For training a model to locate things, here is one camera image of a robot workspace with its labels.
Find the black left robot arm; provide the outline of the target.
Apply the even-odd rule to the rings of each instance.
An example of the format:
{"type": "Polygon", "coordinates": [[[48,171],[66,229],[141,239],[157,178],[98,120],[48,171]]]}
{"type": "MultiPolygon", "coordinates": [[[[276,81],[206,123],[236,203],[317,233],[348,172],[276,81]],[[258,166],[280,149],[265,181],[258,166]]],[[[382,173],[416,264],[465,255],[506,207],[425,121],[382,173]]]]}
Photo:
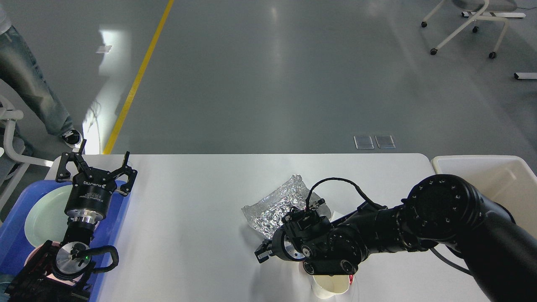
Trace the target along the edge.
{"type": "Polygon", "coordinates": [[[109,214],[113,195],[127,197],[138,171],[129,164],[128,151],[113,171],[89,166],[82,155],[85,145],[61,155],[56,171],[56,182],[70,182],[65,235],[58,244],[46,240],[29,257],[4,291],[10,302],[87,302],[90,278],[119,265],[115,246],[92,241],[96,226],[109,214]]]}

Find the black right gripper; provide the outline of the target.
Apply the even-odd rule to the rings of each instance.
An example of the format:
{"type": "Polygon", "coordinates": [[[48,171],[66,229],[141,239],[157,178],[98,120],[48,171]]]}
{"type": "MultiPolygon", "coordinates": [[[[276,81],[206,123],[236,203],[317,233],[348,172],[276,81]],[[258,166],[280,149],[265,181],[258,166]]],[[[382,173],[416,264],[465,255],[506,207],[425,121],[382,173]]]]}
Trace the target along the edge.
{"type": "Polygon", "coordinates": [[[300,262],[305,260],[301,251],[297,250],[286,232],[279,228],[275,231],[272,241],[263,241],[254,252],[259,264],[276,256],[285,261],[300,262]]]}

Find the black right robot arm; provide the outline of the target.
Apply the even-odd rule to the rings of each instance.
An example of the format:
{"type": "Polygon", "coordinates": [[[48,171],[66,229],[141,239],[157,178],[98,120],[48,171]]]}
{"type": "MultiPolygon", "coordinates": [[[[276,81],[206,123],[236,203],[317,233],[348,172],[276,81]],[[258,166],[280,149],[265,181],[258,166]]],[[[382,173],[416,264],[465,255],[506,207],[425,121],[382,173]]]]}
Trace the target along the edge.
{"type": "Polygon", "coordinates": [[[317,212],[323,199],[293,207],[272,239],[255,251],[302,262],[309,275],[353,275],[374,253],[426,252],[445,245],[462,258],[493,302],[536,300],[536,239],[502,205],[454,174],[434,174],[416,184],[401,205],[379,205],[358,185],[364,202],[330,222],[317,212]]]}

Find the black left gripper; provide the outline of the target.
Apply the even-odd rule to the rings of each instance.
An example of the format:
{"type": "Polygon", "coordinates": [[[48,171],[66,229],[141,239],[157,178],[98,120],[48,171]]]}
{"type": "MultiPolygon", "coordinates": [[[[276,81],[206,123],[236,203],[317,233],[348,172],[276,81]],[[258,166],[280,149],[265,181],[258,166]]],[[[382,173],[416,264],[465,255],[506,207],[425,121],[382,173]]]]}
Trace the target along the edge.
{"type": "Polygon", "coordinates": [[[138,171],[129,166],[130,152],[127,151],[119,168],[111,172],[93,172],[83,159],[86,142],[87,140],[82,140],[77,150],[73,149],[60,156],[55,181],[57,183],[73,182],[65,205],[67,216],[71,218],[92,217],[94,221],[102,221],[109,212],[113,192],[128,196],[132,192],[138,171]],[[69,172],[68,163],[75,165],[77,174],[69,172]],[[126,176],[127,180],[118,188],[116,180],[121,176],[126,176]]]}

